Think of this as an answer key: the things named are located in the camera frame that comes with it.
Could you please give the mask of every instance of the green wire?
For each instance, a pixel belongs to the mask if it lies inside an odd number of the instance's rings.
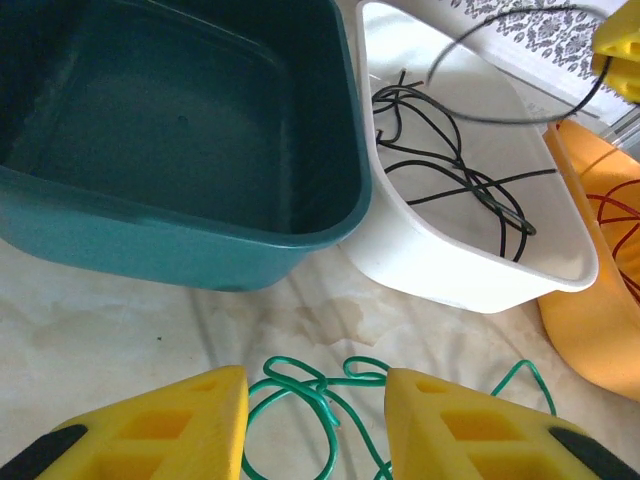
[[[355,363],[370,365],[381,371],[354,372],[352,366]],[[273,366],[277,364],[294,366],[308,373],[314,378],[304,381],[297,380],[283,373],[276,372],[273,369]],[[507,375],[498,384],[498,386],[493,389],[491,395],[494,397],[497,396],[509,384],[509,382],[523,366],[527,366],[531,370],[531,373],[540,386],[540,389],[544,393],[545,398],[547,399],[551,414],[555,416],[556,407],[553,403],[553,399],[551,398],[551,393],[544,383],[540,372],[530,360],[520,360],[518,363],[516,363],[513,368],[509,370],[509,373],[507,373]],[[347,413],[347,415],[349,415],[349,417],[351,417],[351,420],[360,432],[360,436],[362,437],[362,440],[364,441],[367,450],[371,455],[371,458],[373,458],[373,461],[378,466],[378,473],[376,473],[374,480],[393,480],[393,477],[391,475],[391,462],[385,463],[382,457],[380,457],[378,450],[373,444],[373,440],[371,440],[369,432],[367,431],[364,423],[362,422],[356,411],[344,398],[342,398],[340,395],[329,388],[333,386],[384,387],[387,383],[386,373],[389,371],[389,368],[389,365],[375,358],[353,356],[347,358],[342,364],[342,371],[345,375],[344,377],[326,377],[315,368],[307,365],[304,362],[301,362],[300,360],[296,360],[295,358],[285,356],[271,357],[265,362],[263,366],[263,371],[267,378],[255,383],[249,389],[249,396],[252,397],[257,392],[264,390],[265,388],[278,388],[278,390],[262,400],[251,410],[247,422],[247,432],[249,431],[249,427],[254,422],[254,420],[262,412],[269,408],[274,402],[289,395],[290,393],[295,394],[304,402],[306,402],[307,405],[309,405],[315,412],[316,416],[320,420],[320,424],[322,425],[325,434],[327,435],[327,440],[329,442],[329,458],[327,458],[327,462],[325,463],[318,476],[315,478],[315,480],[327,480],[331,476],[331,473],[333,472],[333,469],[335,468],[336,462],[338,460],[339,445],[335,427],[340,426],[340,420],[331,409],[331,406],[329,405],[329,402],[327,400],[330,399],[333,400],[336,405],[342,408]],[[251,480],[268,480],[266,477],[260,475],[251,466],[249,460],[247,459],[246,452],[242,454],[242,469]]]

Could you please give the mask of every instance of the plastic tub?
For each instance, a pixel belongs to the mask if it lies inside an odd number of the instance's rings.
[[[403,195],[419,198],[458,185],[426,168],[387,177],[384,167],[411,156],[377,151],[376,129],[390,128],[386,122],[394,118],[389,112],[382,120],[377,116],[374,124],[371,95],[397,83],[403,68],[408,70],[405,83],[424,80],[434,57],[451,39],[398,9],[370,1],[358,5],[357,38],[374,195],[363,223],[342,243],[353,263],[383,285],[482,313],[505,310],[554,290],[571,292],[591,285],[598,271],[595,249],[558,174],[509,184],[538,230],[518,264],[499,257],[498,220],[472,194],[429,202],[416,210],[405,203]],[[428,93],[471,114],[527,115],[506,78],[465,48],[446,58]],[[440,126],[449,131],[444,117],[439,118]],[[403,145],[449,153],[435,134],[411,120],[404,122],[404,135],[411,141],[403,140]],[[458,124],[467,164],[494,179],[555,168],[535,128]],[[512,258],[518,235],[509,230],[507,257]]]
[[[11,2],[0,26],[0,235],[16,247],[249,290],[362,219],[332,0]]]
[[[567,186],[589,226],[598,251],[600,273],[583,292],[552,293],[538,299],[549,338],[564,360],[587,380],[603,388],[640,401],[640,307],[629,293],[611,255],[633,224],[607,224],[606,236],[598,225],[594,208],[585,191],[606,194],[628,180],[640,178],[640,164],[587,129],[564,121],[551,125],[545,135],[549,149],[563,172]],[[619,190],[613,196],[640,209],[638,186]],[[606,207],[605,218],[620,211]],[[621,250],[620,267],[640,281],[640,240],[632,236]]]

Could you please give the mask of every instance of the orange container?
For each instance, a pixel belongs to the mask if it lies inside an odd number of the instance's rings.
[[[587,380],[640,401],[640,307],[627,289],[622,270],[640,283],[640,231],[619,250],[612,248],[635,222],[597,221],[599,201],[613,187],[640,179],[640,164],[624,152],[571,121],[550,125],[545,141],[587,225],[598,253],[600,272],[590,288],[554,292],[538,299],[549,337],[565,361]],[[640,210],[640,184],[612,198]],[[603,218],[629,216],[606,205]]]

